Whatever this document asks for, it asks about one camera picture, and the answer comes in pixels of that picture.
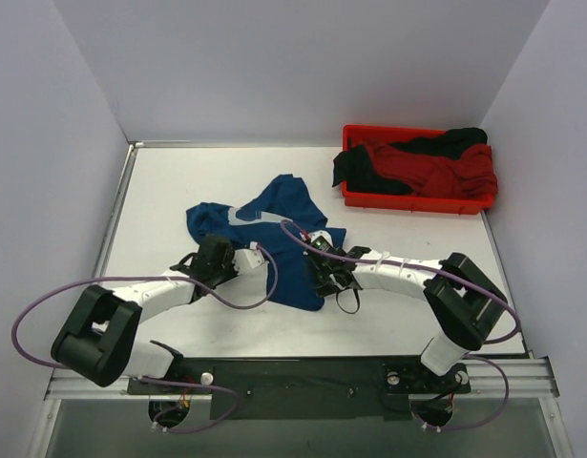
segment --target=cable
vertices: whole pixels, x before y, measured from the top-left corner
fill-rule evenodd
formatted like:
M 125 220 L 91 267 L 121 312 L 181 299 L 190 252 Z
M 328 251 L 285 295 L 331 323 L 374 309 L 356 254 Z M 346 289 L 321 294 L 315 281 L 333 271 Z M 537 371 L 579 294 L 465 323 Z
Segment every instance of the cable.
M 417 401 L 416 404 L 422 405 L 422 406 L 428 406 L 430 404 L 433 404 L 436 401 L 439 401 L 440 399 L 445 398 L 446 396 L 453 396 L 454 393 L 456 393 L 456 391 L 458 391 L 462 385 L 463 384 L 458 383 L 454 386 L 453 389 L 446 391 L 445 393 L 438 394 L 437 396 L 432 397 L 430 399 L 427 399 L 426 401 Z
M 321 251 L 317 248 L 314 248 L 313 246 L 310 246 L 309 244 L 305 243 L 303 240 L 298 239 L 293 233 L 291 233 L 286 228 L 287 224 L 291 224 L 293 227 L 295 227 L 296 229 L 298 229 L 302 233 L 304 233 L 305 230 L 302 229 L 300 226 L 298 226 L 295 222 L 293 222 L 289 219 L 283 219 L 281 221 L 281 228 L 283 229 L 284 233 L 287 234 L 287 236 L 290 239 L 292 239 L 296 243 L 300 244 L 307 251 L 311 251 L 312 253 L 316 253 L 318 255 L 325 256 L 326 258 L 331 258 L 333 260 L 354 262 L 356 264 L 375 264 L 375 263 L 377 263 L 376 260 L 358 260 L 358 259 L 346 258 L 344 256 L 332 255 L 331 253 L 325 253 L 324 251 Z M 395 265 L 397 267 L 403 266 L 403 263 L 398 260 L 382 260 L 382 264 Z M 499 298 L 495 294 L 491 293 L 487 289 L 484 289 L 481 286 L 478 286 L 477 284 L 472 283 L 471 281 L 461 279 L 457 275 L 451 274 L 450 272 L 446 272 L 444 270 L 437 269 L 435 267 L 430 267 L 428 265 L 406 263 L 405 267 L 410 268 L 410 269 L 415 269 L 415 270 L 424 270 L 426 272 L 432 272 L 433 274 L 440 275 L 441 277 L 444 277 L 446 279 L 456 281 L 459 284 L 465 286 L 467 289 L 471 289 L 471 290 L 487 297 L 488 299 L 495 301 L 506 312 L 508 312 L 510 315 L 512 315 L 512 318 L 514 318 L 514 321 L 515 321 L 514 329 L 502 337 L 498 337 L 496 339 L 489 339 L 489 340 L 485 341 L 484 344 L 499 344 L 501 342 L 508 341 L 509 339 L 514 337 L 518 332 L 520 332 L 521 322 L 520 322 L 520 318 L 518 317 L 517 313 L 515 313 L 515 310 L 509 304 L 507 304 L 505 301 L 503 301 L 501 298 Z
M 510 382 L 509 382 L 509 380 L 507 380 L 507 375 L 506 375 L 505 371 L 503 370 L 503 368 L 499 364 L 497 364 L 487 358 L 482 358 L 481 356 L 477 356 L 477 355 L 466 355 L 463 357 L 463 359 L 481 361 L 482 363 L 486 363 L 488 365 L 491 365 L 492 367 L 494 367 L 496 370 L 499 371 L 499 373 L 501 374 L 501 377 L 503 378 L 503 383 L 505 384 L 505 395 L 503 396 L 503 401 L 501 402 L 501 405 L 499 406 L 499 408 L 497 410 L 495 410 L 491 415 L 486 417 L 484 420 L 481 420 L 476 423 L 470 423 L 468 425 L 458 425 L 458 426 L 454 426 L 454 427 L 448 427 L 448 426 L 440 427 L 440 428 L 434 427 L 433 425 L 429 425 L 429 424 L 423 422 L 423 420 L 421 420 L 418 417 L 418 415 L 416 415 L 416 412 L 414 412 L 414 415 L 416 416 L 416 418 L 418 418 L 418 420 L 423 422 L 424 425 L 427 425 L 427 427 L 430 429 L 439 430 L 439 431 L 464 431 L 467 429 L 475 429 L 477 427 L 482 427 L 484 425 L 487 425 L 492 420 L 494 420 L 496 417 L 498 417 L 501 413 L 503 413 L 503 410 L 505 410 L 505 407 L 507 406 L 507 403 L 510 400 Z
M 278 283 L 278 266 L 276 265 L 274 258 L 272 258 L 272 255 L 270 255 L 260 245 L 257 245 L 257 246 L 258 246 L 259 250 L 267 257 L 267 259 L 269 260 L 270 264 L 272 265 L 272 269 L 274 271 L 274 283 L 272 284 L 272 287 L 267 292 L 265 297 L 258 302 L 252 303 L 250 305 L 236 305 L 236 304 L 228 301 L 226 298 L 221 297 L 219 294 L 217 294 L 215 292 L 215 290 L 206 286 L 204 283 L 197 281 L 197 280 L 194 280 L 190 277 L 162 277 L 162 276 L 158 276 L 158 277 L 151 277 L 151 276 L 150 277 L 142 277 L 142 276 L 137 276 L 137 277 L 94 277 L 92 279 L 73 281 L 71 283 L 65 284 L 64 286 L 60 286 L 59 288 L 56 288 L 53 291 L 50 291 L 49 293 L 46 293 L 43 296 L 41 296 L 40 298 L 33 301 L 24 310 L 22 310 L 22 312 L 19 314 L 19 316 L 13 322 L 13 326 L 10 329 L 11 342 L 13 343 L 13 346 L 17 350 L 17 353 L 19 353 L 21 356 L 26 358 L 28 361 L 31 361 L 35 364 L 44 365 L 45 367 L 51 367 L 54 369 L 66 369 L 67 367 L 65 365 L 53 363 L 53 362 L 47 361 L 47 360 L 41 360 L 40 358 L 36 358 L 35 356 L 28 353 L 22 347 L 21 343 L 19 342 L 19 338 L 17 336 L 17 332 L 19 330 L 19 325 L 24 320 L 24 318 L 26 318 L 26 316 L 30 312 L 33 311 L 33 309 L 36 306 L 38 306 L 42 302 L 52 298 L 53 296 L 57 296 L 58 294 L 63 293 L 64 291 L 68 291 L 69 289 L 76 288 L 77 286 L 83 286 L 85 284 L 99 283 L 99 282 L 103 282 L 103 281 L 187 281 L 187 282 L 194 284 L 198 288 L 203 289 L 204 291 L 206 291 L 206 293 L 213 295 L 218 301 L 222 302 L 223 304 L 227 305 L 228 307 L 234 308 L 236 310 L 250 310 L 251 308 L 259 307 L 263 303 L 267 302 L 270 299 L 270 297 L 272 296 L 272 294 L 274 294 L 274 291 L 276 290 L 276 285 Z
M 191 379 L 191 377 L 185 377 L 185 381 L 189 384 L 192 384 L 194 381 Z M 189 408 L 191 406 L 191 397 L 189 398 L 189 401 L 187 401 L 187 399 L 185 398 L 185 395 L 189 392 L 190 388 L 185 389 L 182 394 L 180 395 L 180 402 L 187 408 Z
M 220 415 L 218 418 L 216 418 L 212 422 L 208 422 L 207 424 L 202 425 L 200 427 L 185 427 L 185 428 L 180 428 L 180 429 L 174 429 L 171 427 L 164 427 L 163 432 L 171 432 L 173 434 L 193 434 L 195 432 L 200 432 L 200 431 L 204 431 L 206 429 L 209 429 L 211 427 L 215 427 L 223 420 L 227 420 L 236 411 L 236 409 L 238 408 L 238 405 L 240 403 L 240 396 L 238 395 L 238 393 L 236 391 L 234 391 L 233 389 L 225 388 L 224 386 L 188 384 L 186 382 L 170 382 L 167 380 L 154 379 L 152 377 L 138 377 L 138 380 L 140 380 L 141 382 L 146 382 L 148 384 L 153 384 L 153 385 L 181 386 L 181 387 L 184 387 L 187 389 L 210 389 L 212 391 L 219 391 L 221 393 L 229 394 L 234 398 L 234 405 L 231 406 L 225 413 Z M 161 418 L 163 415 L 165 415 L 168 412 L 176 410 L 177 408 L 178 408 L 178 406 L 169 407 L 169 408 L 162 410 L 160 413 L 158 413 L 155 417 L 153 417 L 154 426 L 156 425 L 157 420 L 159 420 L 159 418 Z
M 415 411 L 413 409 L 413 406 L 430 406 L 431 404 L 435 403 L 436 401 L 439 401 L 443 398 L 445 398 L 446 396 L 453 396 L 454 393 L 456 393 L 456 391 L 458 391 L 461 388 L 462 384 L 458 383 L 457 385 L 455 385 L 452 389 L 450 389 L 449 391 L 442 393 L 442 394 L 438 394 L 437 396 L 434 396 L 430 399 L 425 399 L 425 400 L 413 400 L 413 404 L 410 404 L 410 409 L 398 409 L 398 408 L 393 408 L 391 406 L 388 406 L 387 403 L 385 403 L 385 398 L 384 398 L 384 394 L 388 394 L 386 393 L 386 390 L 383 389 L 381 391 L 378 392 L 378 401 L 380 402 L 380 404 L 382 405 L 382 407 L 384 407 L 386 410 L 389 410 L 391 412 L 394 413 L 402 413 L 402 414 L 408 414 L 408 413 L 414 413 Z

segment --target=white table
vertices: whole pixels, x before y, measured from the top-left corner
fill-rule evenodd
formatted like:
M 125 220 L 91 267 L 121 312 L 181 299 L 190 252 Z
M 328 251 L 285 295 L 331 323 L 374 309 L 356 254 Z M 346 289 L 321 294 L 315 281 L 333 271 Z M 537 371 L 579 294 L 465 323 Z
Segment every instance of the white table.
M 116 227 L 107 275 L 155 275 L 195 251 L 185 211 L 202 202 L 244 205 L 278 174 L 302 177 L 329 226 L 345 227 L 345 249 L 369 246 L 412 259 L 467 254 L 503 291 L 504 280 L 480 215 L 450 216 L 344 206 L 331 189 L 338 148 L 140 148 Z M 265 270 L 219 287 L 236 303 L 264 294 Z M 363 291 L 361 310 L 347 315 L 333 299 L 319 312 L 277 303 L 250 311 L 212 297 L 174 308 L 141 325 L 138 335 L 189 357 L 294 357 L 420 354 L 439 329 L 426 302 L 384 291 Z M 352 295 L 343 306 L 352 307 Z M 512 329 L 504 314 L 491 337 Z M 520 335 L 480 353 L 521 354 Z

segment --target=red plastic tray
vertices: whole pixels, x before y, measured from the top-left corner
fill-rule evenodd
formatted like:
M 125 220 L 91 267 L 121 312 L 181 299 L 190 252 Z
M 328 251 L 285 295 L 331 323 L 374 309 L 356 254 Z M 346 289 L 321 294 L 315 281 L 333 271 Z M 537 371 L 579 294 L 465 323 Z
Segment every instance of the red plastic tray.
M 346 150 L 364 140 L 380 140 L 385 143 L 393 141 L 410 141 L 418 136 L 438 136 L 445 131 L 431 129 L 413 129 L 411 127 L 379 126 L 344 126 L 343 148 Z M 456 215 L 476 215 L 485 208 L 493 206 L 494 198 L 490 194 L 477 200 L 460 200 L 454 198 L 417 198 L 413 196 L 390 196 L 385 194 L 366 194 L 348 191 L 346 182 L 342 183 L 344 204 L 349 207 L 387 208 L 408 210 L 410 212 L 437 212 Z

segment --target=black mounting plate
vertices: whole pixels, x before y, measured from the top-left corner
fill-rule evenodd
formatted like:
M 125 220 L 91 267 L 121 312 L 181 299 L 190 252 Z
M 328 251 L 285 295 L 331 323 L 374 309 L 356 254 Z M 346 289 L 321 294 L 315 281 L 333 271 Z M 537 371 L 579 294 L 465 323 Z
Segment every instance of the black mounting plate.
M 385 420 L 409 420 L 409 394 L 442 394 L 458 383 L 456 372 L 467 374 L 457 364 L 444 377 L 428 372 L 416 356 L 297 358 L 297 359 L 195 359 L 173 364 L 164 380 L 198 383 L 204 372 L 214 376 L 214 385 L 233 389 L 241 396 L 232 419 L 353 419 L 382 416 Z M 401 375 L 393 389 L 389 372 Z M 150 385 L 131 380 L 132 395 L 180 394 L 184 388 Z M 470 392 L 467 383 L 457 393 Z M 191 394 L 209 393 L 210 388 Z M 211 418 L 231 406 L 231 397 L 215 392 Z

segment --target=black strap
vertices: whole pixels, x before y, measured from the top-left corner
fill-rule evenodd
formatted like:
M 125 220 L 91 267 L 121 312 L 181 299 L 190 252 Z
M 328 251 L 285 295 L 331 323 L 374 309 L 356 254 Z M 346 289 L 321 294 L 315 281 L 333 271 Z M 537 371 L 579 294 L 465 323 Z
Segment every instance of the black strap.
M 335 293 L 335 303 L 338 304 L 338 307 L 340 307 L 340 310 L 342 310 L 344 313 L 347 313 L 348 315 L 354 315 L 361 308 L 361 298 L 359 298 L 359 290 L 358 289 L 352 290 L 352 294 L 354 294 L 354 298 L 357 300 L 357 308 L 353 312 L 349 312 L 348 310 L 342 308 L 342 306 L 340 305 L 339 296 L 340 296 L 341 292 L 342 291 L 338 291 L 337 293 Z
M 188 255 L 183 256 L 182 260 L 170 267 L 170 270 L 180 270 L 181 267 L 185 267 L 185 263 L 193 258 L 196 254 L 197 253 L 189 253 Z

